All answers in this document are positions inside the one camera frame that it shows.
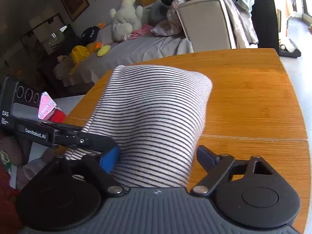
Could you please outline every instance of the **silver bolt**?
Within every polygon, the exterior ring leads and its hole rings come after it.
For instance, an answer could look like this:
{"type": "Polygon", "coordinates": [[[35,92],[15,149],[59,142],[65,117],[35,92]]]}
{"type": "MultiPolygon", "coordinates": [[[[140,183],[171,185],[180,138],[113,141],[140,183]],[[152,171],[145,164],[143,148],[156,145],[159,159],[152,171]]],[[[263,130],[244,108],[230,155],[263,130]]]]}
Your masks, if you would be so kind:
{"type": "Polygon", "coordinates": [[[205,186],[195,186],[193,191],[198,194],[205,194],[209,191],[209,189],[205,186]]]}
{"type": "Polygon", "coordinates": [[[107,191],[109,193],[112,193],[112,194],[119,194],[119,193],[122,192],[122,187],[120,187],[120,186],[112,186],[112,187],[109,187],[107,189],[107,191]]]}

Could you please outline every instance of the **pink blanket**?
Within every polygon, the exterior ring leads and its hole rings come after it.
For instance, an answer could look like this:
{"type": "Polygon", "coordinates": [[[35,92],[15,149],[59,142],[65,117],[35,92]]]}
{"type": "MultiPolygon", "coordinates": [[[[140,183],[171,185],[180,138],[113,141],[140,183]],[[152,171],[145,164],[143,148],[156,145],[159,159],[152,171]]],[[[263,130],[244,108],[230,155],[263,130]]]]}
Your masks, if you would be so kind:
{"type": "Polygon", "coordinates": [[[148,34],[151,32],[152,26],[149,26],[147,24],[144,24],[142,26],[141,30],[134,30],[131,32],[130,36],[128,37],[128,40],[134,40],[137,37],[140,37],[142,35],[148,34]]]}

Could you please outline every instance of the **gray ribbed surface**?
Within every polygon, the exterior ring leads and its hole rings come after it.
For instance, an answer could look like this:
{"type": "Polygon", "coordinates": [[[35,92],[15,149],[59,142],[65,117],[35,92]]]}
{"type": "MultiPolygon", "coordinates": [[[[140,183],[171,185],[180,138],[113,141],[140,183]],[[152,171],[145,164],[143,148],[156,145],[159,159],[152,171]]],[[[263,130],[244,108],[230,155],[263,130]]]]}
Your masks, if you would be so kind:
{"type": "Polygon", "coordinates": [[[244,230],[219,216],[207,199],[194,198],[184,188],[132,188],[109,199],[99,214],[80,227],[41,232],[26,227],[20,234],[298,234],[291,227],[273,231],[244,230]]]}

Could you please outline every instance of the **wooden tabletop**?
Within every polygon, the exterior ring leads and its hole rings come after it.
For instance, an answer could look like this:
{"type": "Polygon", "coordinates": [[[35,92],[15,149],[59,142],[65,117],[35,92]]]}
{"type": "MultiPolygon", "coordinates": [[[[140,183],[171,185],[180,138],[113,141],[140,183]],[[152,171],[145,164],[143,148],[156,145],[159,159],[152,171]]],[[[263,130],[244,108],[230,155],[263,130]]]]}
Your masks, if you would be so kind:
{"type": "MultiPolygon", "coordinates": [[[[272,49],[236,49],[183,54],[141,64],[168,65],[205,74],[213,83],[199,144],[236,159],[260,155],[298,192],[301,210],[294,227],[304,232],[310,197],[310,157],[302,113],[289,78],[272,49]]],[[[111,71],[65,120],[83,126],[111,71]]],[[[194,160],[188,188],[206,175],[194,160]]]]}

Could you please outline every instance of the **plush toy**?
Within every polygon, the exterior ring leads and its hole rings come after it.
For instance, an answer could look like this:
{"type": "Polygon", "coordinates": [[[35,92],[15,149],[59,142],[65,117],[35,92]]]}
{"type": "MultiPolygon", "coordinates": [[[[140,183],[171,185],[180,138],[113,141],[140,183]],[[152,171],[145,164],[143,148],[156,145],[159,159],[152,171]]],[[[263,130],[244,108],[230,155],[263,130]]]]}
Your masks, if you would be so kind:
{"type": "Polygon", "coordinates": [[[120,9],[110,10],[113,19],[113,39],[116,41],[127,40],[133,30],[142,29],[143,8],[134,8],[135,0],[122,0],[120,9]]]}

